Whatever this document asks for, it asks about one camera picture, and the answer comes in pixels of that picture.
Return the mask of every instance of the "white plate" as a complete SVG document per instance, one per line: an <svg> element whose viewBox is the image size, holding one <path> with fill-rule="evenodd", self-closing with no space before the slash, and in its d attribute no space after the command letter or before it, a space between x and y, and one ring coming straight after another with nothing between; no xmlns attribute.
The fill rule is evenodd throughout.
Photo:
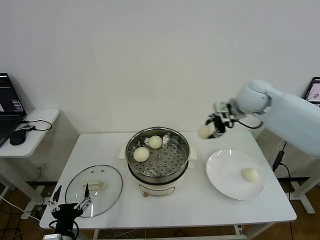
<svg viewBox="0 0 320 240"><path fill-rule="evenodd" d="M248 182L241 176L242 169L246 168L258 171L257 182ZM266 186L265 177L256 161L237 150L224 149L212 154L206 162L206 174L216 189L237 200L254 199Z"/></svg>

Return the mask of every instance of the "pot handle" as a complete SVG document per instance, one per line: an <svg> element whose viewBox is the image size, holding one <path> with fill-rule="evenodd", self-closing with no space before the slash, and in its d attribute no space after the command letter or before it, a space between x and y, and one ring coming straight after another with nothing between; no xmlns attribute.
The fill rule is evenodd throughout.
<svg viewBox="0 0 320 240"><path fill-rule="evenodd" d="M119 159L123 162L123 165L127 164L126 160L126 147L122 146L119 153Z"/></svg>
<svg viewBox="0 0 320 240"><path fill-rule="evenodd" d="M198 156L197 156L197 152L195 150L195 148L193 146L190 146L190 153L189 153L189 158L188 161L193 161L193 160L197 160Z"/></svg>
<svg viewBox="0 0 320 240"><path fill-rule="evenodd" d="M195 168L195 163L194 160L197 160L198 156L197 156L197 152L195 150L195 148L193 146L190 146L190 153L189 153L189 164L188 164L188 168L189 169L194 169Z"/></svg>

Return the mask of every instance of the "laptop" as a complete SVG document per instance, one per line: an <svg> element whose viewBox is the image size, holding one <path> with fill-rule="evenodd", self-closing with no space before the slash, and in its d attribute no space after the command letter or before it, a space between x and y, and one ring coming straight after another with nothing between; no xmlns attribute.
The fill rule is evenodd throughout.
<svg viewBox="0 0 320 240"><path fill-rule="evenodd" d="M8 74L0 73L0 146L26 115Z"/></svg>

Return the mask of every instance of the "metal steamer tray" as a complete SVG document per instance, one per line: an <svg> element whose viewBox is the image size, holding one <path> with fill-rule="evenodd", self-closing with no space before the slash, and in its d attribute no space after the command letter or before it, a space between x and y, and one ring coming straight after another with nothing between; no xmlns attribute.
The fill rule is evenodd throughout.
<svg viewBox="0 0 320 240"><path fill-rule="evenodd" d="M162 138L162 146L152 149L148 146L152 136ZM145 147L149 158L144 162L134 159L134 151ZM151 127L135 134L128 142L125 157L130 172L140 181L150 185L164 185L181 177L188 167L190 147L179 132L166 127Z"/></svg>

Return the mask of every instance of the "computer mouse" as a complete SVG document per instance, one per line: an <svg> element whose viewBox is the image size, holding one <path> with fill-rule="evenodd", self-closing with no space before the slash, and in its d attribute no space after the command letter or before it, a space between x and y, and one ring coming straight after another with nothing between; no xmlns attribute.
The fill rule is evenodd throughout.
<svg viewBox="0 0 320 240"><path fill-rule="evenodd" d="M9 136L10 144L15 146L15 145L20 145L24 143L26 140L26 134L27 134L27 130L25 129L19 129L19 130L13 131Z"/></svg>

